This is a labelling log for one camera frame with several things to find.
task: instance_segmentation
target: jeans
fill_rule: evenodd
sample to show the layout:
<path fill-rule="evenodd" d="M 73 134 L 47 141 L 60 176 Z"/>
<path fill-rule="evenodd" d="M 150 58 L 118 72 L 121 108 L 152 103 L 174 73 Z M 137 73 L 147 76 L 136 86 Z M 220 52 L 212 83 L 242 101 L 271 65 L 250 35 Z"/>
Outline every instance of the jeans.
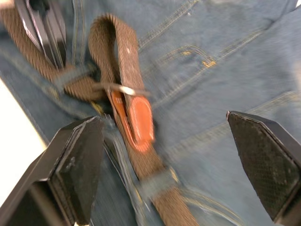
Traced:
<path fill-rule="evenodd" d="M 172 183 L 201 226 L 274 225 L 244 173 L 226 112 L 275 120 L 301 141 L 296 3 L 60 0 L 74 65 L 91 60 L 87 39 L 97 16 L 113 13 L 136 30 L 142 77 L 152 92 L 154 147 L 168 166 L 148 184 L 138 181 L 114 121 L 103 117 L 105 155 L 91 226 L 163 225 L 151 199 Z M 42 78 L 3 27 L 0 77 L 46 143 L 66 124 L 98 114 Z"/>

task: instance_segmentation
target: blue denim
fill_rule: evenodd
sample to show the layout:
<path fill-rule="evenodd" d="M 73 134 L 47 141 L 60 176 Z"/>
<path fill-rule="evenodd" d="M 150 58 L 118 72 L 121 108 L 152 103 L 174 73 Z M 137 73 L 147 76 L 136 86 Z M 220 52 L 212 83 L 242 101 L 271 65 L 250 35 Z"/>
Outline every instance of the blue denim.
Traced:
<path fill-rule="evenodd" d="M 155 149 L 168 166 L 138 181 L 114 121 L 103 117 L 105 155 L 91 226 L 161 226 L 151 200 L 173 185 L 200 226 L 274 225 L 244 173 L 226 112 L 278 121 L 301 142 L 296 2 L 60 0 L 68 61 L 79 68 L 91 61 L 87 39 L 97 16 L 113 13 L 136 30 L 152 92 Z M 0 77 L 46 143 L 66 124 L 98 114 L 62 93 L 64 80 L 53 85 L 42 78 L 3 27 Z"/>

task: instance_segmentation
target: denim fabric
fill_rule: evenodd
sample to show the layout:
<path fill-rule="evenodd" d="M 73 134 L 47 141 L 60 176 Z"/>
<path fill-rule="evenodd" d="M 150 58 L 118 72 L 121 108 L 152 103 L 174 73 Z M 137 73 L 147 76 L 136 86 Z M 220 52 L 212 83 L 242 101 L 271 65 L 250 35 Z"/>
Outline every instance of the denim fabric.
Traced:
<path fill-rule="evenodd" d="M 113 13 L 137 31 L 142 77 L 152 92 L 155 148 L 169 166 L 139 182 L 114 121 L 104 117 L 106 155 L 91 226 L 163 225 L 151 199 L 174 184 L 202 226 L 274 225 L 244 173 L 225 118 L 227 110 L 257 114 L 301 141 L 296 2 L 60 1 L 67 57 L 78 67 L 90 61 L 87 38 L 97 16 Z M 47 143 L 60 127 L 98 114 L 43 79 L 3 28 L 0 77 Z"/>

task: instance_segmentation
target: brown woven belt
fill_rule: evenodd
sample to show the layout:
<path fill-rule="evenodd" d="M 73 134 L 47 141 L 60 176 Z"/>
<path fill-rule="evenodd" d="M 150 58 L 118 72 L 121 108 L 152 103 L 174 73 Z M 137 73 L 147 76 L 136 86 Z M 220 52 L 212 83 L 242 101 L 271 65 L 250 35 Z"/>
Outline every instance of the brown woven belt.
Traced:
<path fill-rule="evenodd" d="M 54 82 L 56 78 L 75 68 L 67 64 L 64 69 L 58 70 L 51 65 L 26 35 L 16 9 L 0 11 L 0 19 L 22 54 L 49 81 Z M 116 39 L 118 63 L 114 56 Z M 144 96 L 116 91 L 110 85 L 120 82 L 122 86 L 144 91 L 134 30 L 113 15 L 101 16 L 91 26 L 89 50 L 102 72 L 100 83 L 106 84 L 106 95 L 112 104 L 117 126 L 139 180 L 161 172 L 165 168 L 152 146 L 154 129 L 149 101 Z M 91 102 L 105 97 L 105 92 L 97 91 L 97 87 L 99 83 L 87 74 L 84 78 L 67 84 L 64 91 L 75 98 Z M 198 225 L 176 187 L 160 193 L 152 202 L 166 226 Z"/>

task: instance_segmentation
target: belt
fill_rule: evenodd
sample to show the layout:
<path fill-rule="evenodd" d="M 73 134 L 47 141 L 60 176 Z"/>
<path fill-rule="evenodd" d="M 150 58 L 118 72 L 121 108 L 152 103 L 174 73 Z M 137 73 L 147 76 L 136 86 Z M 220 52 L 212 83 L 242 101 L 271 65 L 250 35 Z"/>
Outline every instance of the belt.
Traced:
<path fill-rule="evenodd" d="M 62 74 L 75 69 L 68 63 L 65 68 L 57 69 L 46 60 L 27 36 L 15 8 L 1 10 L 0 19 L 21 53 L 49 81 L 54 82 Z M 114 56 L 115 40 L 118 62 Z M 64 91 L 87 102 L 107 96 L 139 180 L 163 171 L 163 162 L 152 145 L 154 129 L 151 105 L 143 95 L 145 90 L 140 75 L 135 31 L 117 17 L 105 15 L 92 24 L 88 42 L 91 56 L 102 72 L 100 83 L 87 74 L 65 85 Z M 99 91 L 100 84 L 105 87 L 104 91 Z M 198 225 L 176 187 L 160 193 L 152 203 L 166 226 Z"/>

